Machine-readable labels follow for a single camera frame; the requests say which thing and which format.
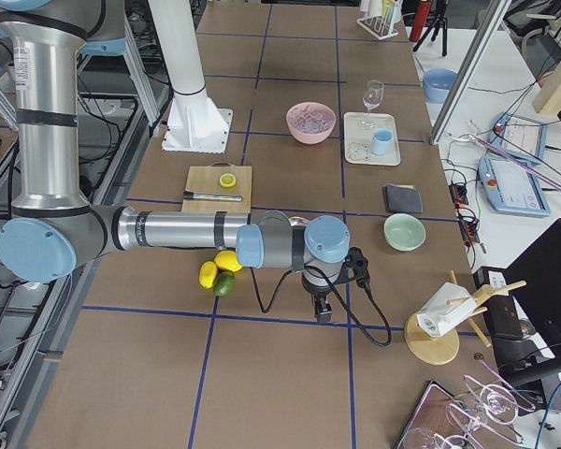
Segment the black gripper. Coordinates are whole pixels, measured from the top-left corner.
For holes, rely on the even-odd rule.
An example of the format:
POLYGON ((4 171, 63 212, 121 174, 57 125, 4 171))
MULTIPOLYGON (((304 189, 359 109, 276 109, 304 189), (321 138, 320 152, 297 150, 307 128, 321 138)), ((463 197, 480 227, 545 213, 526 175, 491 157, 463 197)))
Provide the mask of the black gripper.
POLYGON ((310 293, 316 321, 329 323, 332 318, 332 307, 327 297, 333 292, 333 287, 328 284, 316 285, 308 280, 303 281, 303 286, 310 293))

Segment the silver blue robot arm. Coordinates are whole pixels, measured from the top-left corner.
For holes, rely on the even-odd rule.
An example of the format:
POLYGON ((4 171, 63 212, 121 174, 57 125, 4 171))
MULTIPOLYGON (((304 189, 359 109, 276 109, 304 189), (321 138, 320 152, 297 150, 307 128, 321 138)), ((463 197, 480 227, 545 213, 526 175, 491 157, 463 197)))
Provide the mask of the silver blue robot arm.
POLYGON ((323 215, 296 224, 270 210, 136 210, 119 187, 114 204, 93 204, 79 186, 78 69, 82 49, 124 40, 121 1, 3 1, 13 43, 21 191, 0 228, 0 262, 29 282, 52 282, 108 253, 135 248, 232 249, 250 269, 299 273, 319 323, 346 280, 350 232, 323 215))

